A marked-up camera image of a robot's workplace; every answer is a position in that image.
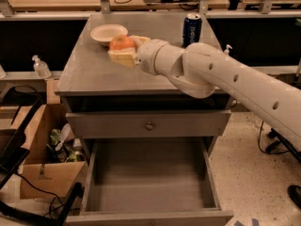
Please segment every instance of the white bowl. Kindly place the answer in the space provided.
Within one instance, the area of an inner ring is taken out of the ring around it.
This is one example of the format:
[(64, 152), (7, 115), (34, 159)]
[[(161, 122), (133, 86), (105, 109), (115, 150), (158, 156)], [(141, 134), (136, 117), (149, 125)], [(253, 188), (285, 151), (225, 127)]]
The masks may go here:
[(119, 24), (105, 24), (95, 27), (91, 32), (91, 37), (101, 45), (108, 47), (110, 41), (119, 34), (128, 34), (128, 29)]

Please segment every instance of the cabinet top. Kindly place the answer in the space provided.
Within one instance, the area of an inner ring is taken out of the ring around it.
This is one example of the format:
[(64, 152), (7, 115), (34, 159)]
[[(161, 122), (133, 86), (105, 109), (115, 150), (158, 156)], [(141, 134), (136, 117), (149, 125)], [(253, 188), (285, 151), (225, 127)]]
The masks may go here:
[[(112, 12), (91, 15), (72, 50), (55, 92), (61, 96), (180, 93), (163, 76), (144, 73), (139, 67), (130, 69), (113, 63), (107, 53), (108, 48), (93, 40), (90, 32), (102, 24), (121, 24), (129, 30), (129, 35), (167, 40), (172, 45), (181, 46), (183, 21), (187, 13)], [(219, 47), (204, 17), (200, 41)]]

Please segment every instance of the cardboard box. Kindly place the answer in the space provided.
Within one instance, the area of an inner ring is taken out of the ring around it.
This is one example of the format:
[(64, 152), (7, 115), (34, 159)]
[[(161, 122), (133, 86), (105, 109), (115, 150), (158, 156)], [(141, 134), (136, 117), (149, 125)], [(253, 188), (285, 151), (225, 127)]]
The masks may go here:
[[(12, 127), (16, 128), (23, 120), (29, 107), (22, 107)], [(30, 150), (23, 163), (22, 176), (35, 187), (66, 197), (75, 183), (78, 173), (83, 170), (86, 162), (49, 163), (46, 144), (52, 129), (62, 129), (66, 120), (65, 107), (59, 105), (42, 105), (25, 130), (26, 142), (23, 145)], [(34, 189), (25, 180), (20, 184), (20, 198), (53, 198)]]

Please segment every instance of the dark blue can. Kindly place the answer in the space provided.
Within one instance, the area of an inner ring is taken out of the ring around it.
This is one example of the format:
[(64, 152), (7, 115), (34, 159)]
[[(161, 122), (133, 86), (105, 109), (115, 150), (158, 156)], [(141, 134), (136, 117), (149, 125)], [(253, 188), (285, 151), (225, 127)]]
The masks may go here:
[(182, 46), (186, 48), (189, 44), (198, 42), (201, 29), (201, 18), (198, 13), (189, 13), (182, 29)]

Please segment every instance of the drawer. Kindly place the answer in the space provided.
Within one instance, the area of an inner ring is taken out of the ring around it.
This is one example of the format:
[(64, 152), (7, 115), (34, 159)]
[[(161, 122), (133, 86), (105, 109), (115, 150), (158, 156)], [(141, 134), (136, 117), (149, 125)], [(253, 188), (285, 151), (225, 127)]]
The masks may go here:
[(102, 139), (67, 225), (226, 225), (201, 138)]
[(67, 114), (72, 131), (80, 138), (220, 136), (229, 117), (228, 110)]

